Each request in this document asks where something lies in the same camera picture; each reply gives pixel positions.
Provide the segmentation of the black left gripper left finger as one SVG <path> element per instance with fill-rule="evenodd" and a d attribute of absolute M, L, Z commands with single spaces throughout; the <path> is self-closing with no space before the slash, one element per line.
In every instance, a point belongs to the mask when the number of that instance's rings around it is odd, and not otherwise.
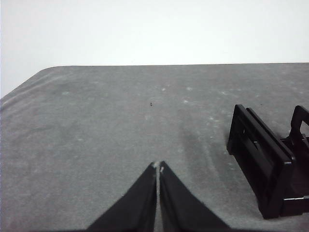
<path fill-rule="evenodd" d="M 128 191 L 86 230 L 88 232 L 153 232 L 157 192 L 151 162 Z"/>

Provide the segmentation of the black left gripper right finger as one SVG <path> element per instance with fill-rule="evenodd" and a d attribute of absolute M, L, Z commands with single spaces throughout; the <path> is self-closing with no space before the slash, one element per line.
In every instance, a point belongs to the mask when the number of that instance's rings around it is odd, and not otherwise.
<path fill-rule="evenodd" d="M 165 232 L 227 232 L 231 228 L 197 199 L 166 162 L 160 163 L 160 208 Z"/>

